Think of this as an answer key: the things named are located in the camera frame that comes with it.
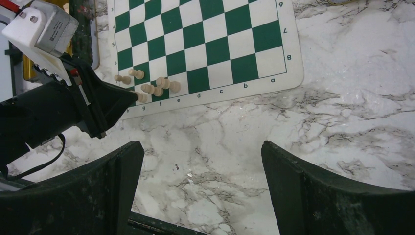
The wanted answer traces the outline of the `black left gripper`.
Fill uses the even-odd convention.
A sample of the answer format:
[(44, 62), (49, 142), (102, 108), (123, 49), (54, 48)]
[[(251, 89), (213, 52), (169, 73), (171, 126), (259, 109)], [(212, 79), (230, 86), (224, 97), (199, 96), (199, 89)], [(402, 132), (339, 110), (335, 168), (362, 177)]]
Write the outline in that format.
[(0, 171), (8, 164), (63, 132), (78, 126), (91, 137), (102, 138), (138, 95), (100, 80), (80, 58), (61, 57), (72, 85), (51, 81), (0, 104)]

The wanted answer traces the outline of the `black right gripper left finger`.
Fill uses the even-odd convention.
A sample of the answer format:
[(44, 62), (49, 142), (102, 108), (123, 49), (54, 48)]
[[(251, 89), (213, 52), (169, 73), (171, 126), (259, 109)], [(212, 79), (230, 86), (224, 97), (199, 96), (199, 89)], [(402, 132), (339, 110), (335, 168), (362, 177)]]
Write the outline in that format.
[(0, 194), (3, 235), (123, 235), (144, 150), (131, 141), (53, 178)]

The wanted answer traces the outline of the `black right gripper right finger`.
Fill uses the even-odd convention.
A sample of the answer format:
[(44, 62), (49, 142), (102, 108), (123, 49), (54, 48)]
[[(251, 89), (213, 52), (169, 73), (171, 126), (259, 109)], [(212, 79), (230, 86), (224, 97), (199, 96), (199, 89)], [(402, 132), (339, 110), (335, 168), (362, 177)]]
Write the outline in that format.
[(282, 235), (412, 235), (415, 193), (333, 173), (265, 141), (261, 148)]

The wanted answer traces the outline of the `white chess piece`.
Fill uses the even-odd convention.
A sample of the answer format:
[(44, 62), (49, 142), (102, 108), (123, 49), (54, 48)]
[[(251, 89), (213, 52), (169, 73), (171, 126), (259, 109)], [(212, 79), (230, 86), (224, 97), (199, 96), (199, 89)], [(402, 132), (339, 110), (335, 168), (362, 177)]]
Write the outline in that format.
[(156, 80), (156, 85), (157, 85), (157, 87), (160, 87), (160, 88), (163, 88), (163, 89), (167, 90), (170, 87), (170, 81), (167, 78), (159, 77)]

